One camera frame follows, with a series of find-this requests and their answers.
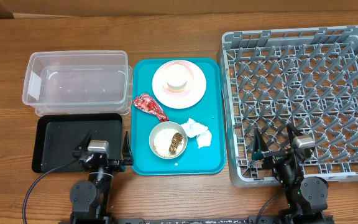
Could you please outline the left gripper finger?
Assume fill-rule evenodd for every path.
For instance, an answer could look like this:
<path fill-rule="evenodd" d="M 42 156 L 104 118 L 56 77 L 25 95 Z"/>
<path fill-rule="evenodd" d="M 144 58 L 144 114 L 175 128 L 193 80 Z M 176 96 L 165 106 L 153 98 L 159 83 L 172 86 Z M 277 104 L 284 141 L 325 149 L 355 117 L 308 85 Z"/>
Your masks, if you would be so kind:
<path fill-rule="evenodd" d="M 88 144 L 91 141 L 91 133 L 92 133 L 92 130 L 89 130 L 88 133 L 86 134 L 86 136 L 77 145 L 77 147 L 75 147 L 76 151 L 83 151 L 83 150 L 87 149 Z"/>
<path fill-rule="evenodd" d="M 122 146 L 122 160 L 123 161 L 131 161 L 132 160 L 132 151 L 130 147 L 130 139 L 128 132 L 126 131 L 124 136 L 124 143 Z"/>

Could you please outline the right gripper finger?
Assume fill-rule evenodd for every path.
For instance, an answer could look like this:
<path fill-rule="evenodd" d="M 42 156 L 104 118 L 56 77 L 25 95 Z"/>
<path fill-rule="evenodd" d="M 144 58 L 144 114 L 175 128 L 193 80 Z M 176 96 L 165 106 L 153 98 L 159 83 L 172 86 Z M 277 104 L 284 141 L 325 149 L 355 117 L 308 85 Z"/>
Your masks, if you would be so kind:
<path fill-rule="evenodd" d="M 254 131 L 253 153 L 267 152 L 269 149 L 258 129 Z"/>
<path fill-rule="evenodd" d="M 294 125 L 292 125 L 291 123 L 288 123 L 287 126 L 287 133 L 288 133 L 288 138 L 289 140 L 294 140 L 297 137 L 302 136 L 303 134 L 296 129 L 296 127 Z"/>

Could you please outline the white rice pile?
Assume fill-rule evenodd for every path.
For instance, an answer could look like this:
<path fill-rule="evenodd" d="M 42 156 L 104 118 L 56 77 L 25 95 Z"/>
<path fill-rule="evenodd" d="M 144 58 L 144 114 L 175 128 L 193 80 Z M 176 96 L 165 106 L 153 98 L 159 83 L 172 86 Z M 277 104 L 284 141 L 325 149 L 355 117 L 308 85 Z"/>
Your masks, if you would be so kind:
<path fill-rule="evenodd" d="M 175 133 L 179 133 L 179 132 L 176 129 L 169 128 L 169 129 L 163 129 L 156 134 L 154 139 L 154 149 L 159 156 L 164 158 L 171 158 L 179 155 L 179 153 L 182 152 L 184 148 L 184 137 L 183 137 L 183 141 L 181 142 L 181 144 L 179 145 L 176 151 L 176 154 L 172 155 L 168 151 L 172 137 Z"/>

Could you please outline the grey metal bowl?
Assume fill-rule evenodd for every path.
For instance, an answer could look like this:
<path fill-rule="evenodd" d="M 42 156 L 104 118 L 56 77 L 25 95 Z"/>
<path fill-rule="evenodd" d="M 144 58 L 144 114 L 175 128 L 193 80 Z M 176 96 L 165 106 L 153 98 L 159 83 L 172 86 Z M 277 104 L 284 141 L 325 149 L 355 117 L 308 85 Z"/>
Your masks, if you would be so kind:
<path fill-rule="evenodd" d="M 175 156 L 175 157 L 171 157 L 171 158 L 164 158 L 164 157 L 159 156 L 159 155 L 157 154 L 157 152 L 155 151 L 155 149 L 154 149 L 154 139 L 155 139 L 156 134 L 157 134 L 159 131 L 161 131 L 161 130 L 163 130 L 163 129 L 169 129 L 169 128 L 176 129 L 180 134 L 183 135 L 183 137 L 184 137 L 184 148 L 183 148 L 182 152 L 179 153 L 179 155 L 177 155 L 177 156 Z M 184 151 L 185 151 L 185 149 L 186 149 L 186 147 L 187 147 L 187 142 L 188 142 L 188 136 L 186 135 L 186 132 L 184 131 L 184 129 L 183 129 L 179 124 L 174 123 L 174 122 L 172 122 L 172 121 L 166 121 L 166 122 L 162 122 L 162 123 L 156 125 L 156 126 L 152 129 L 152 131 L 151 131 L 151 133 L 150 133 L 150 135 L 149 135 L 149 145 L 150 145 L 150 148 L 151 148 L 152 152 L 153 152 L 156 156 L 158 156 L 159 158 L 162 158 L 162 159 L 174 159 L 174 158 L 176 158 L 176 157 L 179 157 L 181 154 L 184 153 Z"/>

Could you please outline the brown food piece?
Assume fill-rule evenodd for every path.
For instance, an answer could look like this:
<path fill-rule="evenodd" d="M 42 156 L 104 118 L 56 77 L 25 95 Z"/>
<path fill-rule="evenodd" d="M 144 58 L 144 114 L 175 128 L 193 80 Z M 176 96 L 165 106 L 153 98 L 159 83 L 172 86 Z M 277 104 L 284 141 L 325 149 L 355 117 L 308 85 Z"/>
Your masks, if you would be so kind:
<path fill-rule="evenodd" d="M 176 154 L 176 151 L 179 147 L 179 145 L 181 144 L 181 142 L 183 141 L 183 135 L 180 133 L 175 133 L 172 137 L 171 143 L 170 143 L 170 147 L 169 147 L 169 153 L 174 155 Z"/>

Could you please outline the red snack wrapper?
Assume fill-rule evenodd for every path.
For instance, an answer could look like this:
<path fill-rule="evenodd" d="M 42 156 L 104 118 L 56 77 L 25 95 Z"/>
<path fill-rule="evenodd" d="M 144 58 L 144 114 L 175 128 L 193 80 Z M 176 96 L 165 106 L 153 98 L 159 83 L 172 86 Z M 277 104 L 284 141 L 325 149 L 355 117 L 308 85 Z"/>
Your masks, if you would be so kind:
<path fill-rule="evenodd" d="M 137 96 L 132 104 L 141 111 L 156 116 L 161 123 L 169 121 L 162 107 L 148 93 Z"/>

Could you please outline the white napkin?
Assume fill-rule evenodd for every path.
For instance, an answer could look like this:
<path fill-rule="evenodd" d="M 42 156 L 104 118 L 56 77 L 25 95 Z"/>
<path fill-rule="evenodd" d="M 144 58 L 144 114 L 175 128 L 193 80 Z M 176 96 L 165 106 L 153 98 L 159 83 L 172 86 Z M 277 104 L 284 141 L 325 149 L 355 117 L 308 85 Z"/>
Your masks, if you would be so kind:
<path fill-rule="evenodd" d="M 189 138 L 196 138 L 198 149 L 211 145 L 213 135 L 207 126 L 189 118 L 181 127 Z"/>

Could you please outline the cream cup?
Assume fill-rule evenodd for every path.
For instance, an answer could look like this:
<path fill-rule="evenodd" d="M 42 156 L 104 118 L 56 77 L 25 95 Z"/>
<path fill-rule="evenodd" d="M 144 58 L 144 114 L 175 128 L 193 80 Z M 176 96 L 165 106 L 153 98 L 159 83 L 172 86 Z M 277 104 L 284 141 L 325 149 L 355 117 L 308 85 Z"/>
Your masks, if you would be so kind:
<path fill-rule="evenodd" d="M 166 69 L 166 83 L 170 92 L 183 92 L 187 84 L 188 70 L 180 64 L 169 65 Z"/>

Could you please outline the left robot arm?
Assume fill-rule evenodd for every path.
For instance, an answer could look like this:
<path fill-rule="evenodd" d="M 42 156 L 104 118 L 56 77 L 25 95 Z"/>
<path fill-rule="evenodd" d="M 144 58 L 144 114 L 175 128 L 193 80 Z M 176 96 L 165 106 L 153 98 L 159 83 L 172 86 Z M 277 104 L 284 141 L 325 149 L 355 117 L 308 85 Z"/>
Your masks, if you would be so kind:
<path fill-rule="evenodd" d="M 109 143 L 92 140 L 91 133 L 74 149 L 73 157 L 89 171 L 89 176 L 87 180 L 75 183 L 70 190 L 73 205 L 70 223 L 118 223 L 107 208 L 113 174 L 124 172 L 127 166 L 134 164 L 127 134 L 119 152 L 118 159 L 110 159 Z"/>

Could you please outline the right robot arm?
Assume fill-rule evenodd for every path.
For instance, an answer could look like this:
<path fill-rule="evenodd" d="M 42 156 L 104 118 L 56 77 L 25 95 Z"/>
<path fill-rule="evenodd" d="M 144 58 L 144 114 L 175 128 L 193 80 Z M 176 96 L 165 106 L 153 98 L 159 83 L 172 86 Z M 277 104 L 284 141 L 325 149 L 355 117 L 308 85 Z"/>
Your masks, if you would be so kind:
<path fill-rule="evenodd" d="M 310 158 L 316 144 L 292 124 L 287 124 L 290 147 L 279 151 L 268 149 L 259 130 L 254 131 L 253 161 L 262 161 L 262 168 L 271 170 L 283 187 L 288 208 L 279 212 L 274 223 L 333 223 L 323 211 L 328 208 L 328 182 L 321 177 L 305 177 L 300 164 Z"/>

